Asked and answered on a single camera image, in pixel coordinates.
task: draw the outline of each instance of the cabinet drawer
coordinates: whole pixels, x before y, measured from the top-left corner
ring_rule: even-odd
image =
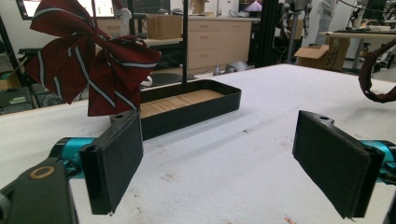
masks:
[[[189,31],[208,31],[208,30],[218,30],[218,21],[194,21],[189,20]]]
[[[189,50],[189,68],[215,66],[218,63],[217,49]]]
[[[219,31],[189,32],[189,50],[215,49],[219,45]]]
[[[245,32],[251,27],[251,21],[219,21],[219,29],[221,32],[230,29],[239,29],[239,32]]]

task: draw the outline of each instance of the cardboard box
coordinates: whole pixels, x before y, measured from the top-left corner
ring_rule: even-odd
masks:
[[[149,39],[181,38],[181,16],[147,15]]]
[[[329,45],[299,48],[294,56],[305,67],[341,71],[349,47],[349,38],[330,38]]]
[[[288,31],[291,32],[291,27],[293,26],[293,21],[294,20],[289,20],[288,23]],[[303,33],[303,29],[304,29],[304,22],[303,20],[297,20],[297,27],[296,27],[296,33],[294,35],[294,39],[301,39],[302,33]]]
[[[0,72],[0,91],[21,86],[17,74],[12,71]]]
[[[191,4],[193,5],[192,14],[200,14],[205,12],[205,3],[206,0],[191,0]]]

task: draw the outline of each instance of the black tray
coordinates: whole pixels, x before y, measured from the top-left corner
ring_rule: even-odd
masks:
[[[184,105],[166,112],[144,117],[145,103],[161,101],[168,97],[179,96],[196,91],[213,91],[221,94],[215,99],[208,99],[201,103]],[[141,92],[142,135],[147,140],[161,134],[190,126],[192,124],[212,119],[239,108],[241,90],[222,84],[214,80],[197,80],[184,84],[166,86],[159,89],[147,89]]]

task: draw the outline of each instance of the white wall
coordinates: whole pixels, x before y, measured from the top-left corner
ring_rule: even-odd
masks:
[[[182,4],[183,0],[171,0],[171,9],[173,8],[183,8]],[[230,3],[228,0],[219,0],[219,9],[221,9],[222,15],[229,15],[229,11],[237,11],[238,10],[238,0],[231,0]],[[209,0],[205,3],[205,11],[206,12],[216,12],[218,6],[217,0]]]
[[[353,4],[354,0],[344,0],[349,4]],[[319,23],[319,14],[318,14],[318,6],[319,0],[312,1],[312,11],[310,15],[309,22],[309,34],[303,40],[303,47],[308,46],[309,44],[315,43],[315,39],[318,33],[318,23]],[[330,24],[329,31],[341,30],[347,27],[347,22],[349,20],[351,12],[351,7],[339,2],[334,12],[334,16],[332,18],[332,23]]]
[[[31,30],[31,22],[22,20],[15,0],[1,0],[0,15],[17,58],[21,57],[19,49],[42,48],[54,39],[54,36]]]

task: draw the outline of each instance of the metal pole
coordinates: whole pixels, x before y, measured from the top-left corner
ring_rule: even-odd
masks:
[[[133,0],[128,0],[128,9],[132,13],[132,18],[129,20],[129,32],[131,35],[136,35],[136,31],[134,30],[134,2]]]
[[[15,69],[15,73],[17,74],[19,82],[21,83],[22,86],[27,86],[26,79],[24,78],[21,72],[20,64],[17,61],[17,57],[15,56],[15,52],[14,49],[12,48],[11,41],[8,38],[6,26],[3,24],[3,19],[1,18],[1,15],[0,15],[0,36],[4,41],[6,47],[6,53],[8,55],[9,60],[11,61],[12,67]]]
[[[355,53],[355,60],[353,60],[352,72],[358,71],[359,57],[361,55],[361,48],[363,47],[363,43],[364,43],[364,39],[361,38],[361,40],[359,41],[358,49],[356,50],[356,53]]]
[[[183,67],[181,83],[187,83],[188,66],[188,39],[189,39],[189,0],[183,1]]]
[[[271,65],[275,28],[277,22],[278,1],[262,1],[262,16],[257,46],[257,60],[255,67]]]
[[[300,15],[300,12],[293,12],[292,15],[293,15],[293,25],[291,26],[286,63],[291,63],[291,54],[293,53],[293,47],[294,47],[294,37],[296,35],[298,15]]]
[[[217,7],[216,7],[216,16],[217,16],[217,17],[219,16],[219,1],[220,1],[220,0],[218,0],[218,5],[217,5]]]

